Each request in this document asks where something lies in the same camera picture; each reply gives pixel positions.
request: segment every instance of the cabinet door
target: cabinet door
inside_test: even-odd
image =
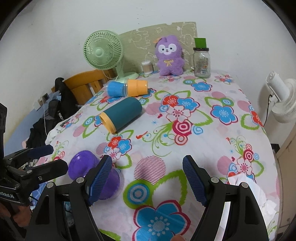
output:
[[[278,158],[283,185],[283,210],[280,227],[290,224],[296,214],[296,139]]]

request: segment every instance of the chair backrest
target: chair backrest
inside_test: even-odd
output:
[[[104,73],[109,78],[114,78],[112,69],[104,70]],[[104,75],[102,70],[92,70],[83,72],[70,77],[64,83],[72,91],[79,105],[84,105],[92,96],[90,86],[95,93],[98,93],[103,88],[103,84],[109,79]]]

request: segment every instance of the fan base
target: fan base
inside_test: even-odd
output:
[[[117,78],[116,82],[125,83],[126,80],[135,80],[139,77],[139,74],[136,72],[124,73],[123,77]]]

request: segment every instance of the plush toy face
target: plush toy face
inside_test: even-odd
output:
[[[156,56],[162,58],[181,57],[182,47],[175,35],[170,35],[160,39],[156,45]]]

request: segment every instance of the white tissue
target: white tissue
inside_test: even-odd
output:
[[[238,186],[242,182],[245,182],[249,185],[259,205],[265,225],[267,226],[276,214],[276,211],[274,210],[276,207],[276,204],[271,200],[267,200],[264,191],[252,179],[248,178],[244,173],[240,173],[235,176],[228,177],[228,181],[231,185],[236,185],[236,186]],[[220,222],[220,226],[224,229],[226,227],[226,223],[228,219],[229,206],[230,206],[230,203],[225,203],[222,219]]]

